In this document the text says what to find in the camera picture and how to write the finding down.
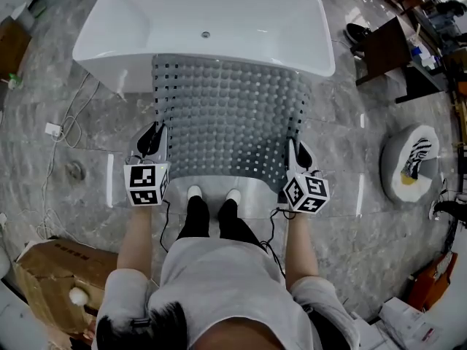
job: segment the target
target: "sneaker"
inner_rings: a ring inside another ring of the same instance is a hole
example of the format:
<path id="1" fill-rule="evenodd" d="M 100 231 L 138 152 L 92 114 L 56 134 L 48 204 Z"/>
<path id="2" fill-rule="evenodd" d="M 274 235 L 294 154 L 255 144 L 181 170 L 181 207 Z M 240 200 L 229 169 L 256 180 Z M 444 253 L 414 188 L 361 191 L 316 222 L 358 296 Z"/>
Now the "sneaker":
<path id="1" fill-rule="evenodd" d="M 430 211 L 428 212 L 428 219 L 429 220 L 439 220 L 438 217 L 435 217 L 435 205 L 438 201 L 432 201 L 430 205 Z"/>
<path id="2" fill-rule="evenodd" d="M 349 23 L 344 33 L 353 44 L 357 44 L 371 34 L 371 30 L 363 26 L 355 25 L 354 23 Z"/>
<path id="3" fill-rule="evenodd" d="M 203 198 L 203 193 L 201 191 L 201 188 L 198 187 L 198 185 L 192 185 L 191 187 L 188 188 L 188 200 L 190 200 L 190 198 L 196 195 Z"/>
<path id="4" fill-rule="evenodd" d="M 225 200 L 234 200 L 237 205 L 240 204 L 241 199 L 242 194 L 239 190 L 231 190 L 229 193 L 227 193 L 227 197 L 225 197 Z"/>

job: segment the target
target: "marker cube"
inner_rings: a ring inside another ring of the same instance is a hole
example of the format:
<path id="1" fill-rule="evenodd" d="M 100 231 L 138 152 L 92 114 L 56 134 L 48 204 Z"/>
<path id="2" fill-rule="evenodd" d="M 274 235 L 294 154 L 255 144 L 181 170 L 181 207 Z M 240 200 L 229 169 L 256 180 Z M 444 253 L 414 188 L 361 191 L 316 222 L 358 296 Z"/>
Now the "marker cube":
<path id="1" fill-rule="evenodd" d="M 169 185 L 170 163 L 124 165 L 125 188 L 132 206 L 162 204 Z"/>
<path id="2" fill-rule="evenodd" d="M 308 173 L 294 173 L 284 193 L 292 210 L 301 213 L 316 214 L 330 199 L 328 181 Z"/>

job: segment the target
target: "white t-shirt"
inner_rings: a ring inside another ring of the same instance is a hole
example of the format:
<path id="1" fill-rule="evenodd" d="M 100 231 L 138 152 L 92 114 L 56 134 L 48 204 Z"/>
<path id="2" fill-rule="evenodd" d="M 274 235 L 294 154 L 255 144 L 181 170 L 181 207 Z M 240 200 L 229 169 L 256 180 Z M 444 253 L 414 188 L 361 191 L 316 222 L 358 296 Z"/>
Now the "white t-shirt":
<path id="1" fill-rule="evenodd" d="M 316 328 L 302 308 L 310 306 L 340 330 L 352 350 L 359 347 L 358 331 L 329 281 L 306 277 L 288 292 L 278 266 L 252 244 L 181 238 L 170 248 L 161 288 L 148 302 L 147 286 L 147 278 L 138 271 L 113 271 L 98 322 L 107 315 L 114 326 L 124 328 L 131 319 L 144 318 L 147 308 L 179 302 L 185 312 L 189 347 L 212 325 L 242 317 L 265 324 L 286 350 L 321 350 Z"/>

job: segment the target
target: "electrical outlet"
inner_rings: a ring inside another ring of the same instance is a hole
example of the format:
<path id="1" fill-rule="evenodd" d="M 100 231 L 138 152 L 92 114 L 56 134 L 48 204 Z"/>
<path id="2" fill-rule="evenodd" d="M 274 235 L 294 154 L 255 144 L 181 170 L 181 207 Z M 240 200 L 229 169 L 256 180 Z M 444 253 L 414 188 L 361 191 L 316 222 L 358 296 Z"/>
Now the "electrical outlet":
<path id="1" fill-rule="evenodd" d="M 45 133 L 52 135 L 54 137 L 59 137 L 61 132 L 61 126 L 54 125 L 53 123 L 47 122 L 45 125 Z"/>

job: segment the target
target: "white box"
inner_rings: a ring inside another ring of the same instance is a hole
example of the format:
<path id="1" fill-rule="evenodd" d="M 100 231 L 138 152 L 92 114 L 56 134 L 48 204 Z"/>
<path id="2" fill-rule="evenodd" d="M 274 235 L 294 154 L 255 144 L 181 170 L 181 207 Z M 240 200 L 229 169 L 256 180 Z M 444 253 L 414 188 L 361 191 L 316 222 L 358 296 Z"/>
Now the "white box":
<path id="1" fill-rule="evenodd" d="M 396 297 L 383 304 L 379 317 L 391 336 L 408 350 L 429 349 L 442 333 L 442 329 L 425 320 L 423 312 Z"/>
<path id="2" fill-rule="evenodd" d="M 125 188 L 132 206 L 162 204 L 169 185 L 170 163 L 124 165 Z"/>
<path id="3" fill-rule="evenodd" d="M 284 193 L 292 210 L 309 214 L 319 212 L 330 198 L 328 181 L 309 173 L 294 173 Z"/>
<path id="4" fill-rule="evenodd" d="M 53 123 L 47 122 L 45 125 L 45 133 L 52 135 L 54 137 L 59 137 L 61 132 L 61 126 L 54 125 Z"/>

